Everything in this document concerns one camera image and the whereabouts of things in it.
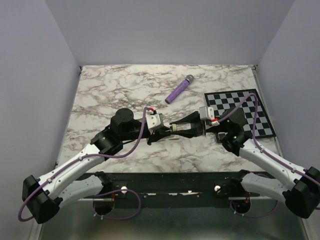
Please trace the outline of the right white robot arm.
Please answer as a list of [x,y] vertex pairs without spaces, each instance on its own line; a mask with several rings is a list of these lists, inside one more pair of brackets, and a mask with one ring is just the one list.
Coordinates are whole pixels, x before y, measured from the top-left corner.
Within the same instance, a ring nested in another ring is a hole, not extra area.
[[320,171],[315,167],[305,169],[280,157],[254,139],[253,134],[246,133],[243,126],[247,119],[242,108],[231,107],[217,118],[213,118],[211,111],[211,107],[204,106],[170,123],[172,129],[177,125],[191,126],[189,130],[172,130],[172,134],[193,138],[225,132],[221,143],[228,152],[256,164],[273,177],[264,178],[243,170],[230,183],[230,191],[236,196],[249,192],[272,198],[284,203],[296,216],[309,218],[320,204]]

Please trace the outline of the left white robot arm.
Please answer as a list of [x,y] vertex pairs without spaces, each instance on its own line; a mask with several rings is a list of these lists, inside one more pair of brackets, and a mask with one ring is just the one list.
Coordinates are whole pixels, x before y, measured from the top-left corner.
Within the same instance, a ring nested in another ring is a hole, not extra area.
[[33,175],[22,184],[22,206],[18,212],[21,222],[35,220],[43,224],[73,201],[98,195],[107,197],[111,185],[98,173],[88,180],[78,180],[86,171],[108,159],[122,159],[138,147],[142,139],[149,144],[171,135],[163,123],[163,116],[151,107],[145,107],[142,119],[134,118],[128,108],[121,108],[111,118],[110,124],[98,132],[78,154],[39,177]]

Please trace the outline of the stapler metal base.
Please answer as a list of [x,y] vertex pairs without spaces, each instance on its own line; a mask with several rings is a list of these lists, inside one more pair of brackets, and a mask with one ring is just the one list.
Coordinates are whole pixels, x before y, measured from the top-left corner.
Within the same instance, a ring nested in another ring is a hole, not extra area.
[[169,140],[179,140],[180,137],[178,135],[171,135],[168,137]]

